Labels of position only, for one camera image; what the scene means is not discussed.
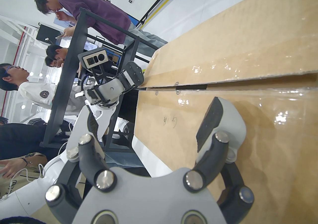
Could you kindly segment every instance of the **purple hoodie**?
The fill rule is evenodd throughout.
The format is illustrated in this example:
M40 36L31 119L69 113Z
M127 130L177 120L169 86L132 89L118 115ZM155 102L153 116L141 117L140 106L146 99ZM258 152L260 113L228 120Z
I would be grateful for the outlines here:
M59 3L69 11L73 17L78 20L80 15L80 7L91 11L94 14L128 30L131 20L128 15L119 9L117 6L112 5L106 0L58 0ZM115 45L122 44L126 35L122 32L102 23L96 21L92 17L87 17L87 24L89 27L94 28L100 32L106 39Z

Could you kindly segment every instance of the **grey jeans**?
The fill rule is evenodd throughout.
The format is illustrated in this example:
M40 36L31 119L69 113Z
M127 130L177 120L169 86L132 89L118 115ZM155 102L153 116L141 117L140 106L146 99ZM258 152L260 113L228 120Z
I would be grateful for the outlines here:
M128 147L120 146L117 144L110 144L110 148L124 148ZM128 153L128 152L104 152L105 153L105 161L109 167L143 167L142 162L136 153Z
M134 35L137 35L140 38L148 41L149 43L153 44L154 46L157 46L158 48L160 48L161 46L164 46L165 44L168 43L167 41L161 39L160 37L157 37L156 35L152 35L151 33L137 29L133 23L130 24L128 31L133 33ZM125 41L123 42L123 45L128 46L131 44L132 41L134 41L134 38L131 38L130 36L126 36ZM143 44L142 42L140 42L138 45L137 52L140 54L143 54L145 56L152 57L155 50L153 48Z

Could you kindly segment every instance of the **red pipe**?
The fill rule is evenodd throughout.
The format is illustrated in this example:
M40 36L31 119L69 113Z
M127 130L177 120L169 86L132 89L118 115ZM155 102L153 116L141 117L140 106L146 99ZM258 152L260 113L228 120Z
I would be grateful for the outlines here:
M21 35L21 38L20 38L20 42L19 42L19 45L18 45L18 48L17 48L17 51L16 51L16 55L14 57L14 60L13 60L13 65L17 59L17 55L18 55L18 52L19 52L19 48L20 48L20 45L21 45L21 42L22 42L22 39L23 39L23 35L24 35L24 32L22 32L22 35ZM2 111L1 111L1 116L3 115L3 111L4 111L4 105L5 105L5 99L7 97L7 93L8 91L5 92L5 95L4 95L4 100L3 100L3 105L2 105Z

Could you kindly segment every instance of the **smartphone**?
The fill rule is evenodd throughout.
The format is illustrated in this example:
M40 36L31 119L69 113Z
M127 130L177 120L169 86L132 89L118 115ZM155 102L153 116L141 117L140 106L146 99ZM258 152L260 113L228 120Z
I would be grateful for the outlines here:
M55 39L61 39L64 36L64 34L61 34L60 36L56 37Z

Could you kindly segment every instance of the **white shirt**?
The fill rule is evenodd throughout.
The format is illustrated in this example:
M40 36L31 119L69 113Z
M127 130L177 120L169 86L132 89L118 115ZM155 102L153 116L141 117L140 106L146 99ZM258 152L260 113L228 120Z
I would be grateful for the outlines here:
M18 92L23 98L31 100L34 104L46 109L51 109L56 88L57 85L51 83L27 81L19 86ZM75 94L80 91L80 86L73 86L65 115L78 115L85 105L84 97L75 98Z

